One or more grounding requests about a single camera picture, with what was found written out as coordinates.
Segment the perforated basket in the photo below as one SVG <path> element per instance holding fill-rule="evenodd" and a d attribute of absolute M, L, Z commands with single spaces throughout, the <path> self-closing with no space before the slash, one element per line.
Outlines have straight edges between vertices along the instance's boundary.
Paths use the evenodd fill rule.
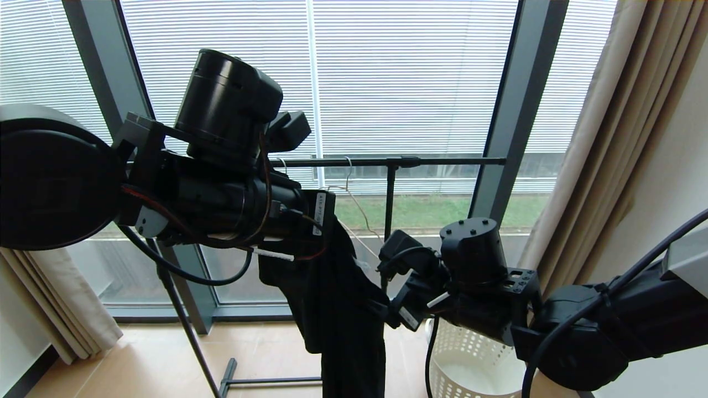
<path fill-rule="evenodd" d="M 525 370 L 513 347 L 440 319 L 430 357 L 434 398 L 520 398 Z"/>

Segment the green lawn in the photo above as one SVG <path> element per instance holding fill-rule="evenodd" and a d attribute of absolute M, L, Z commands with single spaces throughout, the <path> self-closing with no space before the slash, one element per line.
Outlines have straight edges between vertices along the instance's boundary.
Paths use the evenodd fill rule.
<path fill-rule="evenodd" d="M 541 214 L 547 195 L 512 195 L 504 215 L 503 229 L 528 231 Z M 369 225 L 377 231 L 384 228 L 385 197 L 357 198 L 367 214 Z M 431 229 L 467 217 L 469 196 L 452 195 L 398 195 L 394 199 L 393 228 Z M 335 213 L 350 228 L 365 229 L 364 217 L 354 201 L 346 195 L 337 195 Z"/>

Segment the floor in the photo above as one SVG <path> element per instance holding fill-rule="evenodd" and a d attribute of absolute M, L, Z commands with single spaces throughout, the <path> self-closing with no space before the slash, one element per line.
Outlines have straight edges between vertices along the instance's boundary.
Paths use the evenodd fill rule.
<path fill-rule="evenodd" d="M 84 397 L 209 397 L 191 347 L 179 325 L 122 325 L 124 336 L 115 348 L 73 365 L 57 361 L 28 398 Z M 424 328 L 417 333 L 386 328 L 386 397 L 426 397 Z M 293 323 L 216 324 L 200 345 L 212 371 L 221 380 L 229 358 L 238 360 L 234 378 L 319 376 L 319 355 L 308 353 Z M 535 397 L 573 397 L 548 388 Z M 319 385 L 303 387 L 232 387 L 228 398 L 321 396 Z"/>

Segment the black baseboard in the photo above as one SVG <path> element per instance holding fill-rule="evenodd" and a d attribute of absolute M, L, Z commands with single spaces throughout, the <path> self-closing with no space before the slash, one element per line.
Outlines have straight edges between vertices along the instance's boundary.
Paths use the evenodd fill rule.
<path fill-rule="evenodd" d="M 49 346 L 34 364 L 30 366 L 27 372 L 20 377 L 20 380 L 17 380 L 17 383 L 5 394 L 4 398 L 24 398 L 32 387 L 40 381 L 49 368 L 54 365 L 57 359 L 59 359 L 57 350 Z"/>

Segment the curtain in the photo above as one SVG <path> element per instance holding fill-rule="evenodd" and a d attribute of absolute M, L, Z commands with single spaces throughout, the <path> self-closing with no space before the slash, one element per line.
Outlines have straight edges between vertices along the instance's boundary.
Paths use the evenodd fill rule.
<path fill-rule="evenodd" d="M 583 283 L 631 205 L 680 98 L 708 24 L 696 1 L 620 1 L 556 188 L 520 267 L 537 269 L 544 295 Z"/>
<path fill-rule="evenodd" d="M 122 336 L 66 249 L 0 248 L 0 270 L 64 362 L 108 350 Z"/>

